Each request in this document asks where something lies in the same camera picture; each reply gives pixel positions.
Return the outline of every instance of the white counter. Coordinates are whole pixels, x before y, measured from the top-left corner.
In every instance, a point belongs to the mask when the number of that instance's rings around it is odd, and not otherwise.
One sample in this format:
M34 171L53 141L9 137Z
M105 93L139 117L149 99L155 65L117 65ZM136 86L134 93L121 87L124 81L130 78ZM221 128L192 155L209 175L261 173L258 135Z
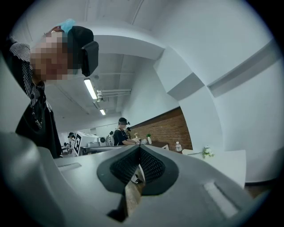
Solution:
M246 175L245 150L214 153L214 157L207 157L205 159L203 159L202 154L188 155L192 153L195 152L187 149L182 150L182 154L207 162L209 165L213 166L244 188Z

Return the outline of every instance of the sign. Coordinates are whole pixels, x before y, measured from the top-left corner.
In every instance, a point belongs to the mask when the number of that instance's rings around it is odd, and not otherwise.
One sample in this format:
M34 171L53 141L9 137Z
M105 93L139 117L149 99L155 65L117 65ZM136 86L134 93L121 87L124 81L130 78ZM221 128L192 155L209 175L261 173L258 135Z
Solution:
M77 152L77 155L79 155L80 143L81 143L81 136L77 134L74 144L74 150Z

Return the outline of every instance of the fluorescent light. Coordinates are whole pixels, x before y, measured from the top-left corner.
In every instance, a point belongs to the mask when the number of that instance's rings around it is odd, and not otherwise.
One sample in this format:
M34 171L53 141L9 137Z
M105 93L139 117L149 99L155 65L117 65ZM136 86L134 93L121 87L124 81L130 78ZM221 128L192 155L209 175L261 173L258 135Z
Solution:
M94 88L93 88L93 86L91 84L91 80L90 79L84 79L84 82L85 82L85 85L86 85L86 87L87 87L87 89L88 89L92 99L97 99L97 96L95 94Z
M102 115L106 115L104 110L99 110L99 111L101 111Z

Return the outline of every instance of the water bottle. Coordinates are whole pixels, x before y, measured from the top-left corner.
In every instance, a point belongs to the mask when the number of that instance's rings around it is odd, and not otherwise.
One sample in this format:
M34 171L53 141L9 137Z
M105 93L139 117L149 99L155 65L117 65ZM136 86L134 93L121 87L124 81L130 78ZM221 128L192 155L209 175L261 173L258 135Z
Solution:
M181 145L179 144L179 142L176 142L176 151L181 152L181 150L182 150Z

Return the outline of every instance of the potted plant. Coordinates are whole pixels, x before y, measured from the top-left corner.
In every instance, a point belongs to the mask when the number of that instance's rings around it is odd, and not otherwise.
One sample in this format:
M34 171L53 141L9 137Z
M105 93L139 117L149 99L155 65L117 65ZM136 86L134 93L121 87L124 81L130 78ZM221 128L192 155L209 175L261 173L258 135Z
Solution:
M146 137L148 138L149 144L152 144L152 141L151 141L151 134L147 134Z

